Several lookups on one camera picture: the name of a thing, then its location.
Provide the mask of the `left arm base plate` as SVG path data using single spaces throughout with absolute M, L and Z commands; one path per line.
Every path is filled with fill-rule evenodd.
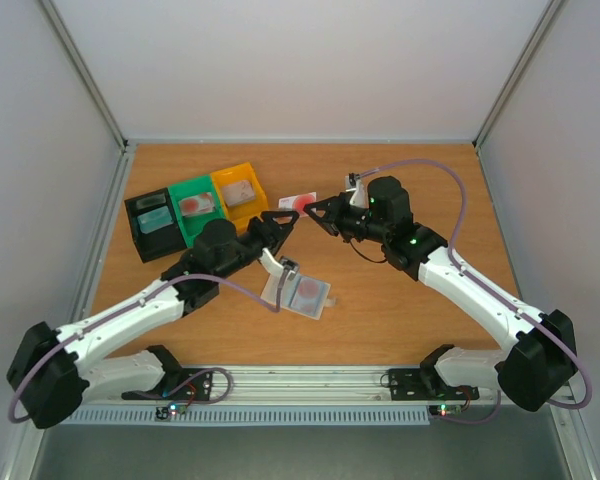
M 213 380 L 212 369 L 183 368 L 179 374 L 166 374 L 158 385 L 149 391 L 124 392 L 122 399 L 206 402 L 211 400 Z

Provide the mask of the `yellow plastic bin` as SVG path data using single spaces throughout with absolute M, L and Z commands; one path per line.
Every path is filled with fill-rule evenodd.
M 226 218 L 239 233 L 249 221 L 269 209 L 269 202 L 249 162 L 216 170 L 210 174 Z

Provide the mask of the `teal card in black bin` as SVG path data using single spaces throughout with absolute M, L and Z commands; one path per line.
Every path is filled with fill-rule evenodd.
M 162 206 L 137 216 L 139 231 L 148 235 L 174 223 L 173 216 L 167 206 Z

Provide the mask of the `red circle white card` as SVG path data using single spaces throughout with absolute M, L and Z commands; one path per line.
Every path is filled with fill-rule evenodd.
M 295 211 L 301 217 L 307 217 L 307 213 L 304 211 L 305 206 L 316 200 L 317 194 L 315 192 L 287 196 L 278 200 L 278 208 L 280 210 Z

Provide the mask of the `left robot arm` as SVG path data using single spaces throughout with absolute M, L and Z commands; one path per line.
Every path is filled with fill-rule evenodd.
M 58 328 L 46 322 L 31 326 L 6 374 L 13 390 L 8 420 L 32 421 L 39 429 L 61 423 L 94 388 L 87 374 L 97 363 L 137 337 L 202 308 L 222 285 L 244 293 L 229 278 L 253 262 L 288 277 L 292 264 L 277 262 L 275 255 L 298 219 L 295 211 L 265 211 L 249 221 L 243 234 L 226 219 L 212 220 L 178 262 L 132 297 Z

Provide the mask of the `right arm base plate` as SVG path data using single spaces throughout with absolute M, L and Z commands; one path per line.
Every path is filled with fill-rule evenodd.
M 476 387 L 429 387 L 419 368 L 390 368 L 381 377 L 381 385 L 389 389 L 393 401 L 465 401 L 478 400 Z

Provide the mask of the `card in yellow bin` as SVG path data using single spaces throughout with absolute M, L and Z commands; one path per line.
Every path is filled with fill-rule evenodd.
M 233 208 L 256 199 L 256 192 L 249 180 L 239 180 L 221 187 L 227 207 Z

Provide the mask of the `beige card holder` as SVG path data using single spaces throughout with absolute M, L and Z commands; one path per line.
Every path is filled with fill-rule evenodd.
M 295 314 L 319 320 L 323 310 L 335 305 L 330 297 L 331 285 L 302 274 L 286 279 L 281 291 L 280 308 Z

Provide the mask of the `black plastic bin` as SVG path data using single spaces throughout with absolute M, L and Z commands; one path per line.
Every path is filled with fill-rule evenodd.
M 124 206 L 132 242 L 143 263 L 185 249 L 167 188 L 128 198 Z

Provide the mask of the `aluminium front rail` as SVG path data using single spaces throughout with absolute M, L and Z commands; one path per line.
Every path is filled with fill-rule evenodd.
M 381 385 L 382 375 L 390 366 L 228 366 L 222 373 L 214 373 L 211 400 L 197 404 L 222 405 L 353 405 L 387 404 L 393 401 L 389 389 Z M 84 393 L 85 405 L 95 403 L 120 403 L 122 394 L 141 391 L 157 377 L 153 367 L 142 367 L 138 373 L 132 369 L 118 369 L 120 377 L 94 371 L 94 384 Z M 490 390 L 478 387 L 480 398 L 473 402 L 484 403 L 494 398 Z M 172 402 L 167 400 L 128 402 Z M 438 401 L 403 401 L 433 404 Z

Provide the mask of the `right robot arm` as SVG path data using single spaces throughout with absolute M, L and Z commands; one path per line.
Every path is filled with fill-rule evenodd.
M 389 265 L 446 297 L 495 340 L 495 350 L 445 344 L 429 354 L 420 378 L 432 397 L 454 387 L 498 390 L 535 412 L 576 374 L 570 318 L 525 304 L 457 256 L 441 235 L 414 220 L 396 178 L 357 184 L 303 210 L 332 236 L 378 243 Z

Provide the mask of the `green plastic bin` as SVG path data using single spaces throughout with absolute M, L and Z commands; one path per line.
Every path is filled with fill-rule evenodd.
M 210 175 L 175 183 L 168 187 L 178 226 L 187 247 L 204 226 L 226 215 Z

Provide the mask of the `red card in green bin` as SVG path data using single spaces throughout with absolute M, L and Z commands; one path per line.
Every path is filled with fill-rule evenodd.
M 211 192 L 202 192 L 185 197 L 178 202 L 183 217 L 196 217 L 216 211 L 216 203 Z

